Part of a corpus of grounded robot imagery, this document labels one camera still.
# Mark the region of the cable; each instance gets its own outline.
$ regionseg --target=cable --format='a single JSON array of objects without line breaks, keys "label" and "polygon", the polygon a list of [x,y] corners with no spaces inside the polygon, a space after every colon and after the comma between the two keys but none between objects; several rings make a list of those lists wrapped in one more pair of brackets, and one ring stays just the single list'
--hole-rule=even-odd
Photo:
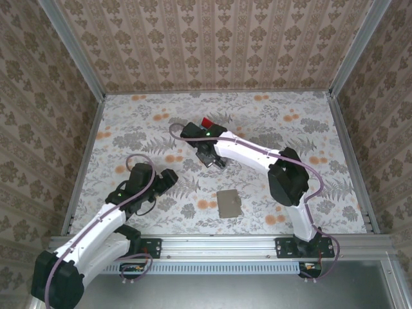
[{"label": "cable", "polygon": [[149,182],[147,183],[147,185],[138,193],[136,193],[135,195],[133,195],[132,197],[124,200],[123,202],[119,203],[118,205],[113,206],[112,208],[110,208],[108,211],[106,211],[105,213],[103,213],[103,215],[101,215],[101,217],[97,220],[95,220],[84,232],[82,232],[82,234],[80,234],[80,236],[70,245],[70,247],[67,248],[67,250],[62,254],[62,256],[56,261],[56,263],[54,264],[53,268],[50,271],[50,274],[47,278],[47,282],[46,282],[46,288],[44,289],[44,303],[46,304],[46,309],[51,309],[50,308],[50,300],[49,300],[49,295],[50,295],[50,285],[52,284],[52,279],[54,276],[54,273],[56,273],[57,268],[59,267],[59,265],[62,263],[63,259],[70,253],[72,252],[72,250],[77,246],[77,244],[87,235],[87,233],[89,233],[93,227],[95,227],[98,223],[101,222],[102,219],[104,219],[106,216],[108,216],[109,214],[111,214],[113,211],[121,208],[121,206],[135,200],[136,198],[138,198],[140,195],[142,195],[143,193],[146,192],[146,190],[148,190],[148,188],[150,188],[150,186],[153,183],[153,180],[155,179],[156,176],[156,171],[155,171],[155,165],[153,163],[152,160],[150,160],[150,158],[148,156],[146,156],[145,154],[131,154],[126,158],[126,168],[130,171],[129,166],[128,166],[128,160],[134,156],[141,156],[142,158],[145,158],[150,166],[152,167],[152,175],[151,178],[149,180]]},{"label": "cable", "polygon": [[317,262],[321,264],[321,267],[322,267],[322,252],[320,250],[319,250],[319,259],[317,260]]},{"label": "cable", "polygon": [[291,159],[291,158],[287,158],[287,157],[285,157],[285,156],[281,156],[280,154],[267,153],[267,151],[265,151],[265,150],[261,150],[261,149],[258,148],[258,147],[255,147],[255,146],[253,146],[253,145],[250,145],[250,144],[248,144],[248,143],[245,143],[244,141],[242,141],[241,138],[235,140],[234,138],[229,138],[229,137],[183,138],[183,137],[180,137],[180,136],[176,136],[176,135],[173,133],[173,130],[172,130],[172,128],[173,128],[173,127],[176,127],[176,126],[180,126],[180,127],[185,127],[185,126],[184,126],[183,124],[178,124],[178,123],[173,123],[173,124],[171,124],[171,125],[169,126],[169,134],[170,134],[173,138],[175,138],[175,139],[177,139],[177,140],[183,140],[183,141],[185,141],[185,142],[203,142],[203,141],[206,142],[206,141],[212,141],[212,140],[224,140],[224,141],[227,141],[227,142],[234,142],[235,144],[243,145],[243,146],[245,146],[245,147],[247,147],[247,148],[249,148],[249,149],[251,149],[251,150],[257,151],[257,152],[259,152],[259,153],[261,153],[261,154],[263,154],[263,155],[271,156],[272,158],[277,158],[277,159],[280,159],[280,160],[283,160],[283,161],[287,161],[287,162],[291,162],[291,163],[300,165],[300,166],[304,167],[305,169],[308,169],[309,171],[311,171],[312,173],[314,173],[315,176],[317,177],[317,179],[319,180],[319,189],[318,189],[317,191],[315,191],[314,193],[312,193],[311,195],[304,197],[304,199],[303,199],[304,207],[305,207],[305,209],[306,209],[306,212],[308,213],[308,218],[309,218],[310,224],[311,224],[311,226],[316,230],[316,232],[320,233],[320,234],[323,235],[323,236],[329,237],[330,239],[332,239],[332,240],[336,243],[336,255],[335,255],[335,259],[333,260],[333,263],[332,263],[331,267],[328,269],[328,271],[327,271],[325,274],[323,274],[323,275],[321,275],[320,277],[316,278],[316,280],[319,280],[319,279],[324,278],[325,276],[327,276],[327,275],[332,271],[332,269],[334,268],[334,266],[335,266],[335,264],[336,264],[336,262],[337,262],[337,260],[338,260],[338,258],[339,258],[339,254],[340,254],[340,252],[341,252],[341,246],[340,246],[340,244],[339,244],[339,242],[337,241],[336,238],[334,238],[334,237],[333,237],[332,235],[330,235],[330,234],[327,234],[327,233],[323,232],[321,229],[319,229],[319,228],[315,225],[314,219],[312,218],[312,214],[310,213],[310,209],[309,209],[309,206],[308,206],[308,201],[309,201],[310,199],[314,198],[315,196],[320,195],[320,193],[322,192],[322,190],[323,190],[323,188],[324,188],[324,183],[323,183],[322,176],[321,176],[315,169],[313,169],[312,167],[310,167],[309,165],[307,165],[307,164],[305,164],[305,163],[303,163],[303,162],[301,162],[301,161],[294,160],[294,159]]},{"label": "cable", "polygon": [[[146,274],[147,274],[147,273],[150,271],[150,269],[152,268],[152,265],[153,265],[153,257],[152,257],[150,254],[148,254],[148,253],[133,254],[132,256],[121,257],[120,259],[117,259],[116,261],[125,261],[125,260],[127,260],[127,259],[141,258],[141,257],[149,258],[149,259],[150,259],[150,264],[149,264],[149,266],[136,278],[135,281],[139,281],[139,280],[143,279],[143,277],[146,276]],[[131,268],[131,267],[135,267],[135,266],[138,266],[138,265],[128,265],[128,266],[124,267],[124,268],[122,269],[121,273],[120,273],[120,277],[121,277],[123,280],[126,280],[125,277],[124,277],[124,270],[125,270],[125,269],[128,269],[128,268]]]},{"label": "cable", "polygon": [[144,216],[144,215],[148,214],[149,212],[151,212],[154,209],[154,207],[156,206],[156,201],[157,200],[154,199],[153,206],[148,211],[144,212],[143,214],[136,214],[136,216],[141,217],[141,216]]}]

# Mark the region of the gray square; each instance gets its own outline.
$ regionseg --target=gray square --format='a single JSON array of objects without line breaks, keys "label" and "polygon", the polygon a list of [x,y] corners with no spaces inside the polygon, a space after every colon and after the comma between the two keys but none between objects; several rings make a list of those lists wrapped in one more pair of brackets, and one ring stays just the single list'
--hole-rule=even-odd
[{"label": "gray square", "polygon": [[242,201],[238,195],[238,190],[219,191],[217,195],[220,218],[236,218],[243,214],[240,208]]}]

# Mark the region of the patterned wall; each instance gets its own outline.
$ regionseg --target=patterned wall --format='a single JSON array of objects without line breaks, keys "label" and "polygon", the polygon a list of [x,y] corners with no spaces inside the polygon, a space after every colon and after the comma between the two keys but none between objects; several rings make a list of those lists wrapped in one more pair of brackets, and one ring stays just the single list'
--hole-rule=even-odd
[{"label": "patterned wall", "polygon": [[0,1],[0,308],[61,226],[96,100],[37,1]]},{"label": "patterned wall", "polygon": [[383,232],[412,283],[412,1],[392,0],[339,94]]},{"label": "patterned wall", "polygon": [[372,0],[58,0],[106,92],[326,89]]}]

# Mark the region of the gray leaf pattern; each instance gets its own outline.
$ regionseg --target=gray leaf pattern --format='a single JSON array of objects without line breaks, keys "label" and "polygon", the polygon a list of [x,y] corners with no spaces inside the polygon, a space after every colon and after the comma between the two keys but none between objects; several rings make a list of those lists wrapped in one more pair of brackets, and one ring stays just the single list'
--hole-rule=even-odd
[{"label": "gray leaf pattern", "polygon": [[[157,173],[173,169],[179,180],[157,197],[152,212],[127,222],[142,233],[292,233],[286,207],[270,195],[267,175],[230,160],[223,171],[206,168],[195,149],[168,133],[172,123],[200,124],[203,117],[264,147],[295,149],[325,182],[323,195],[310,202],[316,224],[326,232],[366,231],[326,94],[278,92],[108,95],[71,232],[87,224],[108,193],[129,178],[126,156],[144,153]],[[137,162],[133,158],[130,165]],[[2,177],[17,181],[12,167],[3,169]],[[309,194],[319,186],[311,174],[309,186]],[[216,193],[229,189],[238,190],[243,214],[221,219]]]}]

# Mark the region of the metal corner post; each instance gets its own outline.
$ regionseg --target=metal corner post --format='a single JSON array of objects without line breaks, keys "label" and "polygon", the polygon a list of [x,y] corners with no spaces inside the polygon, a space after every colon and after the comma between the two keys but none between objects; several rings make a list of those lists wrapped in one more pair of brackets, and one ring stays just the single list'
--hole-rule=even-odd
[{"label": "metal corner post", "polygon": [[346,129],[341,108],[336,99],[336,96],[328,97],[330,111],[335,122],[336,132],[339,140],[341,141],[342,150],[345,155],[346,163],[348,164],[348,170],[353,182],[353,188],[355,189],[356,196],[364,209],[368,212],[373,232],[380,233],[378,222],[373,212],[372,204],[366,191],[366,186],[362,178],[361,169],[359,168],[358,161],[356,160],[355,151],[353,150],[350,142],[349,133]]},{"label": "metal corner post", "polygon": [[399,261],[391,259],[388,255],[388,258],[383,259],[380,263],[395,308],[412,308],[411,294],[409,293],[404,271],[401,269]]},{"label": "metal corner post", "polygon": [[82,163],[80,165],[79,173],[77,174],[77,179],[76,179],[76,182],[75,182],[75,186],[73,188],[73,192],[71,194],[69,207],[67,208],[66,217],[64,219],[63,228],[62,228],[62,231],[61,231],[62,236],[67,235],[67,233],[69,231],[72,216],[74,215],[74,212],[76,211],[77,204],[79,203],[84,178],[86,177],[86,172],[88,170],[88,165],[89,165],[89,161],[90,161],[90,157],[91,157],[91,152],[92,152],[93,146],[95,144],[95,140],[96,140],[96,136],[97,136],[98,127],[100,125],[100,121],[102,120],[102,117],[103,117],[103,111],[104,111],[104,101],[101,102],[97,106],[95,119],[93,120],[93,125],[91,126],[91,129],[90,129],[88,142],[86,144],[86,148],[84,149]]},{"label": "metal corner post", "polygon": [[74,60],[79,71],[82,73],[84,80],[88,83],[91,92],[94,94],[97,102],[104,100],[104,87],[95,75],[86,55],[84,54],[79,42],[70,30],[63,13],[60,11],[56,1],[39,0],[44,12],[49,17],[51,24],[59,34],[60,40],[64,43],[69,51],[71,58]]},{"label": "metal corner post", "polygon": [[369,12],[366,14],[365,20],[359,28],[350,49],[348,50],[345,59],[336,73],[335,78],[330,86],[332,95],[338,96],[344,83],[348,79],[350,73],[362,55],[366,45],[368,44],[373,32],[378,26],[382,16],[385,14],[391,0],[375,0]]}]

